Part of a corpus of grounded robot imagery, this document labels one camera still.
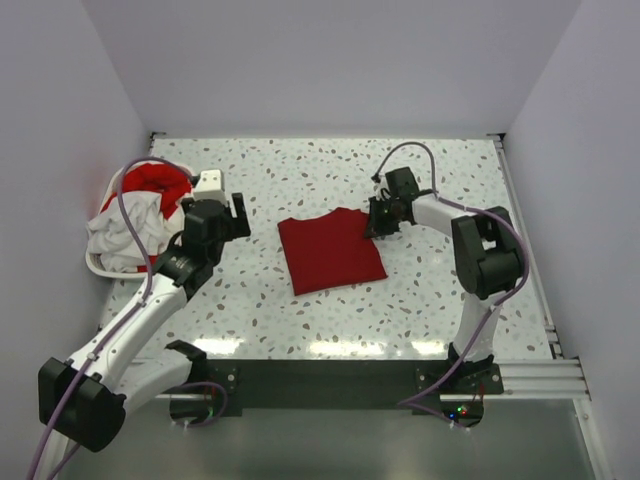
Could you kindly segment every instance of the metal frame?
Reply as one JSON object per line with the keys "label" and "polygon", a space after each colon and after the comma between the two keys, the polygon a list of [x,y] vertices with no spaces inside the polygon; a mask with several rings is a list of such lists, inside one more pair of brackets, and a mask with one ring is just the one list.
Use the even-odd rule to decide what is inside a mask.
{"label": "metal frame", "polygon": [[[513,216],[515,217],[516,223],[518,225],[518,230],[520,231],[520,235],[522,236],[522,239],[524,240],[529,252],[533,252],[533,250],[531,250],[529,233],[527,232],[527,228],[525,227],[524,220],[522,218],[522,209],[520,208],[520,203],[518,202],[518,197],[515,193],[511,172],[509,171],[509,166],[507,165],[507,157],[504,151],[502,139],[500,138],[500,136],[494,135],[491,135],[490,138],[493,139],[493,145],[496,149],[496,153],[498,154],[500,168],[502,168],[504,182],[507,186],[507,194],[509,195],[509,200],[511,201],[511,205],[513,207]],[[547,303],[547,296],[544,294],[544,288],[542,287],[542,280],[540,278],[540,271],[538,270],[538,265],[533,253],[530,253],[529,258],[531,262],[531,276],[533,277],[533,286],[535,288],[538,301],[542,304],[545,325],[553,325],[551,311],[549,310],[549,304]]]}

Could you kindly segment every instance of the gray wall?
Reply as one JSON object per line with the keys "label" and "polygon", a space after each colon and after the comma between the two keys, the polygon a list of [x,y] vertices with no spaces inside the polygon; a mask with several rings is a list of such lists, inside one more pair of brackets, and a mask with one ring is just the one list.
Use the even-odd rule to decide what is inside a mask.
{"label": "gray wall", "polygon": [[82,5],[0,7],[0,465],[23,478],[42,432],[36,374],[96,327],[106,284],[85,221],[145,130]]}
{"label": "gray wall", "polygon": [[579,0],[84,0],[149,128],[504,132]]}
{"label": "gray wall", "polygon": [[638,478],[640,3],[583,0],[507,136],[561,335],[618,479]]}

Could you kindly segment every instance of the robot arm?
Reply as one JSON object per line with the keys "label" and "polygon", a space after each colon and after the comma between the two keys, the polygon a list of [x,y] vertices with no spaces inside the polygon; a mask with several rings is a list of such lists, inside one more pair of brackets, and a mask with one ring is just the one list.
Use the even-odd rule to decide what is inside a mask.
{"label": "robot arm", "polygon": [[64,362],[51,358],[43,365],[38,373],[41,422],[50,421],[87,359],[91,362],[82,371],[54,428],[94,452],[111,442],[127,412],[188,379],[194,359],[176,342],[168,345],[160,357],[130,367],[158,328],[212,277],[224,244],[249,236],[242,195],[232,195],[234,217],[223,181],[219,170],[204,171],[197,178],[193,200],[184,205],[180,245],[172,239],[156,261],[151,293],[144,302],[148,280],[89,343]]}
{"label": "robot arm", "polygon": [[[432,190],[420,190],[408,167],[393,170],[378,184],[376,196],[369,199],[369,224],[365,236],[375,238],[400,230],[399,224],[433,228],[452,237],[456,274],[467,292],[462,321],[450,345],[450,358],[457,358],[469,344],[487,310],[503,292],[515,287],[523,274],[523,253],[515,239],[492,218],[471,215],[438,200]],[[509,213],[502,207],[489,212],[509,224]],[[501,306],[495,308],[479,337],[465,357],[467,362],[493,360],[493,337]]]}

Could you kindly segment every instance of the red t-shirt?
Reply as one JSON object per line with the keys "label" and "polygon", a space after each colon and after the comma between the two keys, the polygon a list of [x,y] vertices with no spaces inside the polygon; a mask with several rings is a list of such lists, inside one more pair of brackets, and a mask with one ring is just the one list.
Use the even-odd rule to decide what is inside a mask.
{"label": "red t-shirt", "polygon": [[295,295],[387,278],[373,240],[364,238],[368,215],[337,208],[311,220],[278,224]]}

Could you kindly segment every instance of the speckled white surface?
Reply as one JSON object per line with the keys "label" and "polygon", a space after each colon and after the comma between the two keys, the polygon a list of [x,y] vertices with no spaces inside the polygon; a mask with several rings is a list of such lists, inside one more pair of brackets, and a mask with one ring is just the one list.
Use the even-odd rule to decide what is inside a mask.
{"label": "speckled white surface", "polygon": [[[226,191],[244,194],[252,235],[225,246],[223,260],[186,309],[143,348],[155,356],[169,341],[195,343],[234,358],[443,358],[457,331],[462,288],[450,239],[423,227],[376,244],[389,278],[294,297],[276,225],[342,206],[367,210],[371,175],[398,139],[156,139],[152,155],[199,171],[220,168]],[[425,140],[436,155],[438,188],[467,205],[511,210],[490,140]],[[410,166],[429,186],[426,155],[407,148],[387,169]],[[108,321],[138,283],[118,282]],[[544,311],[529,284],[499,322],[498,359],[551,358]]]}

